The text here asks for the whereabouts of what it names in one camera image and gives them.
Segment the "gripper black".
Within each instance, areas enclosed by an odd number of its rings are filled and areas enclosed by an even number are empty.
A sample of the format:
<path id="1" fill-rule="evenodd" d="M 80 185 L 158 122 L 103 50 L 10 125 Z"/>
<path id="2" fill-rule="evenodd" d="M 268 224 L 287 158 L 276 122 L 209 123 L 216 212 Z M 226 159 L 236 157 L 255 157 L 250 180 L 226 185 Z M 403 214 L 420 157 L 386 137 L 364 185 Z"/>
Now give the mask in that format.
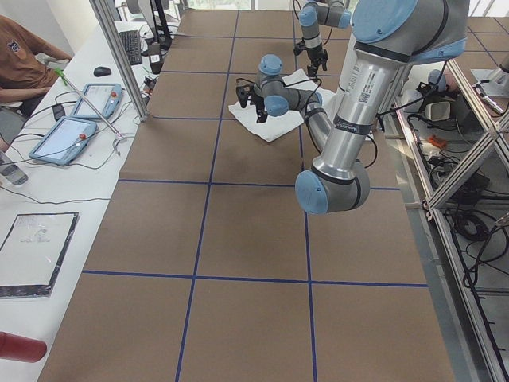
<path id="1" fill-rule="evenodd" d="M 322 67 L 323 71 L 327 71 L 328 52 L 323 48 L 323 45 L 318 45 L 306 50 L 310 64 L 307 66 L 307 73 L 309 77 L 316 76 L 316 68 Z"/>
<path id="2" fill-rule="evenodd" d="M 264 123 L 267 121 L 268 114 L 265 109 L 264 98 L 253 93 L 251 95 L 251 104 L 255 105 L 257 120 L 256 123 Z"/>

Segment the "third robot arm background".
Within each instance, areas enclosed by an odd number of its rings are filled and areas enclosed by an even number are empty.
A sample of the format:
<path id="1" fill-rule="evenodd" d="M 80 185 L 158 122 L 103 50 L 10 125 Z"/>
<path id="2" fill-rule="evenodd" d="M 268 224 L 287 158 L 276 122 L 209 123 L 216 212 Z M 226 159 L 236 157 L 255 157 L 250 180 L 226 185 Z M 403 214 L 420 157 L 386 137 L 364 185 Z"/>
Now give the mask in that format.
<path id="1" fill-rule="evenodd" d="M 508 56 L 495 69 L 472 69 L 476 82 L 473 87 L 481 95 L 493 97 L 508 97 Z"/>

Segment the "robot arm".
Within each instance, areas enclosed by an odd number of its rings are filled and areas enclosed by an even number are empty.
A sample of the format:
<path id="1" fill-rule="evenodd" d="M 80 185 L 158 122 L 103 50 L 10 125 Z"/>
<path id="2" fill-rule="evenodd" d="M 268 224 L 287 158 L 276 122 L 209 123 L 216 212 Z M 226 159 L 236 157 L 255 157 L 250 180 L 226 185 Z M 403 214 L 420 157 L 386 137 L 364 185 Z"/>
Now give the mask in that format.
<path id="1" fill-rule="evenodd" d="M 346 61 L 340 75 L 339 107 L 329 118 L 313 91 L 287 87 L 281 60 L 265 55 L 255 82 L 238 94 L 241 104 L 256 106 L 258 121 L 298 111 L 320 154 L 296 179 L 299 205 L 312 214 L 360 207 L 370 182 L 360 149 L 396 72 L 405 65 L 430 64 L 458 57 L 466 45 L 466 1 L 308 1 L 301 9 L 302 39 L 295 52 L 307 52 L 310 71 L 326 65 L 320 26 L 350 28 Z"/>
<path id="2" fill-rule="evenodd" d="M 307 1 L 298 14 L 302 38 L 294 46 L 297 57 L 306 52 L 310 64 L 307 66 L 309 77 L 316 77 L 319 68 L 327 70 L 328 52 L 324 48 L 320 25 L 346 29 L 350 25 L 352 12 L 349 1 Z"/>

